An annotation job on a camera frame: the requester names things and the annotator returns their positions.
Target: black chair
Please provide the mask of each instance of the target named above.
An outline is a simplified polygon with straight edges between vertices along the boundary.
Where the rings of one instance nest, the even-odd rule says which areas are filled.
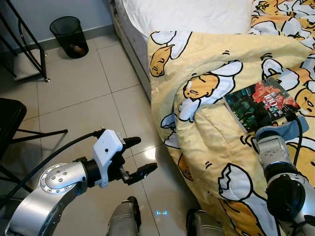
[[[0,98],[0,161],[3,158],[3,155],[10,144],[15,144],[27,140],[39,139],[56,134],[65,134],[68,132],[67,129],[50,133],[42,133],[19,129],[19,126],[26,115],[26,110],[27,110],[26,106],[17,100]],[[31,133],[34,135],[14,139],[13,136],[17,131]],[[2,165],[0,165],[0,172],[7,176],[0,177],[0,180],[5,180],[14,183],[19,183],[21,181],[12,172],[8,171]],[[27,187],[25,185],[23,186],[23,188],[28,192],[33,191],[30,187]]]

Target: magazine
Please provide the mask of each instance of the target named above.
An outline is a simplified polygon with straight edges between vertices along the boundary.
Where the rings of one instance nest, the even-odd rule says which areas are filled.
[[[244,130],[250,132],[286,116],[300,107],[274,78],[224,96],[226,107]]]

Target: black mesh trash can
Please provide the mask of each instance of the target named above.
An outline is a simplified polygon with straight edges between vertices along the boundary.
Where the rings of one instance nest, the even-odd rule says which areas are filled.
[[[88,53],[89,48],[78,18],[60,17],[51,23],[49,29],[69,57],[81,58]]]

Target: bed frame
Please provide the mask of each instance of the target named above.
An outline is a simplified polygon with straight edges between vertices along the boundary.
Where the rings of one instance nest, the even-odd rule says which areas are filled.
[[[123,27],[120,23],[118,14],[116,12],[116,8],[115,8],[115,1],[114,0],[107,0],[108,2],[108,6],[109,6],[109,10],[110,10],[110,14],[112,16],[112,20],[113,20],[113,24],[115,27],[115,31],[117,36],[120,38],[129,58],[130,58],[130,62],[133,65],[134,70],[136,71],[140,82],[143,86],[144,91],[146,92],[149,100],[151,100],[151,85],[150,85],[150,80],[142,66],[142,64],[140,63],[140,60],[138,58],[138,56],[136,55],[129,39],[126,37],[124,31],[123,31]]]

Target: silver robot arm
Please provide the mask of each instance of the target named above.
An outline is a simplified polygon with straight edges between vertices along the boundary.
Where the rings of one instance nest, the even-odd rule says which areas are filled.
[[[302,132],[309,129],[298,117]],[[267,207],[287,235],[315,235],[315,189],[292,164],[285,141],[299,135],[297,121],[265,126],[256,133],[259,161],[267,180]]]
[[[49,167],[36,189],[17,207],[5,235],[51,236],[65,207],[88,187],[104,188],[119,179],[130,185],[145,178],[157,168],[156,163],[140,167],[131,175],[123,169],[122,153],[139,142],[138,137],[122,139],[119,133],[105,130],[94,145],[92,160],[79,158],[70,164]]]

